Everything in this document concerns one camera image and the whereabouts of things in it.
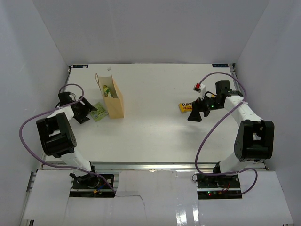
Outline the yellow M&M's packet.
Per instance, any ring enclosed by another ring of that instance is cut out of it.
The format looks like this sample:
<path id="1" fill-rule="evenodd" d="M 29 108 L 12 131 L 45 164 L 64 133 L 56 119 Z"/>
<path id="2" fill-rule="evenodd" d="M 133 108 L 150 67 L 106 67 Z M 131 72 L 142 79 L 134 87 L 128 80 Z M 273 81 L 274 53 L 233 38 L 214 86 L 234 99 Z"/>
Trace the yellow M&M's packet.
<path id="1" fill-rule="evenodd" d="M 187 113 L 192 111 L 192 102 L 190 103 L 179 103 L 178 104 L 181 113 Z"/>

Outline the green Fox's candy bag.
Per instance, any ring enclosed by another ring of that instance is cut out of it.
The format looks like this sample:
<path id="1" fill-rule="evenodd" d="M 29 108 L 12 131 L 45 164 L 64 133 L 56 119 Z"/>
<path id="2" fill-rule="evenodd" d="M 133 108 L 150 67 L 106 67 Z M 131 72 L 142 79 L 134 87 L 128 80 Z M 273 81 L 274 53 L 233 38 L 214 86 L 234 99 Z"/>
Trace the green Fox's candy bag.
<path id="1" fill-rule="evenodd" d="M 103 92 L 105 97 L 110 97 L 110 98 L 118 98 L 116 89 L 114 86 L 109 87 L 107 85 L 103 85 Z"/>

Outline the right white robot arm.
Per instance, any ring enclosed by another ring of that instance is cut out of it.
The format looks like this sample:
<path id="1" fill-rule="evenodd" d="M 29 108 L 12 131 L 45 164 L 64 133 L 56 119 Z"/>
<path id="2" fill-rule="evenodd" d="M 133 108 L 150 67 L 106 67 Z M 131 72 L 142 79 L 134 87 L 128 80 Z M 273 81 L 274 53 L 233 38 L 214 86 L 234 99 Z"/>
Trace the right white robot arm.
<path id="1" fill-rule="evenodd" d="M 197 83 L 194 90 L 201 96 L 192 102 L 192 111 L 188 121 L 200 122 L 201 113 L 205 117 L 213 110 L 226 109 L 226 116 L 232 116 L 238 124 L 238 132 L 234 142 L 234 151 L 212 172 L 212 181 L 216 187 L 222 188 L 229 183 L 228 174 L 242 171 L 250 161 L 270 159 L 273 152 L 275 126 L 272 121 L 263 120 L 244 101 L 243 94 L 230 88 L 228 80 L 215 84 L 216 94 L 208 97 L 203 84 Z"/>

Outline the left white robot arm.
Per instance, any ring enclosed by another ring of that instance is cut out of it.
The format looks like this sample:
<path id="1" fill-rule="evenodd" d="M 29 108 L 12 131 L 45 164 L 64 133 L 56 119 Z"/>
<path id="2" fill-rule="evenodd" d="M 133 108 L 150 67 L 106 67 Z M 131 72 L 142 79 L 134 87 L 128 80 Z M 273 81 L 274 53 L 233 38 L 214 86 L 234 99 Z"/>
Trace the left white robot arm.
<path id="1" fill-rule="evenodd" d="M 36 121 L 41 145 L 47 156 L 62 160 L 70 167 L 74 167 L 70 174 L 78 183 L 94 188 L 99 184 L 99 176 L 95 173 L 93 164 L 86 160 L 77 150 L 77 141 L 69 121 L 75 119 L 79 124 L 89 120 L 92 106 L 83 96 L 76 101 L 74 93 L 62 92 L 58 94 L 60 102 L 58 110 L 44 119 Z"/>

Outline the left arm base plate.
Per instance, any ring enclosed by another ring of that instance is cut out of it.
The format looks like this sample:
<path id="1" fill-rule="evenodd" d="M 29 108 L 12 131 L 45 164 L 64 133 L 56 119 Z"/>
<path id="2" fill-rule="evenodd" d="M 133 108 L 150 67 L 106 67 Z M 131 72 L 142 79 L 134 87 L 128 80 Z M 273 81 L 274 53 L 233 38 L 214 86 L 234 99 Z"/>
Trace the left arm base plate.
<path id="1" fill-rule="evenodd" d="M 99 177 L 92 178 L 84 183 L 73 179 L 69 197 L 73 198 L 113 198 L 115 193 Z"/>

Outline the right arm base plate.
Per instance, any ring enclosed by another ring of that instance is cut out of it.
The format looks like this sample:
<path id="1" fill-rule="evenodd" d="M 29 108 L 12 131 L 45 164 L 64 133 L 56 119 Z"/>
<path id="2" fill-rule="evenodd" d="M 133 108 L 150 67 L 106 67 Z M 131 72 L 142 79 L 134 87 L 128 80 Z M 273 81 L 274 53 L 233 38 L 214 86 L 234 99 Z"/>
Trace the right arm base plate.
<path id="1" fill-rule="evenodd" d="M 194 174 L 199 200 L 242 199 L 238 175 L 205 176 Z"/>

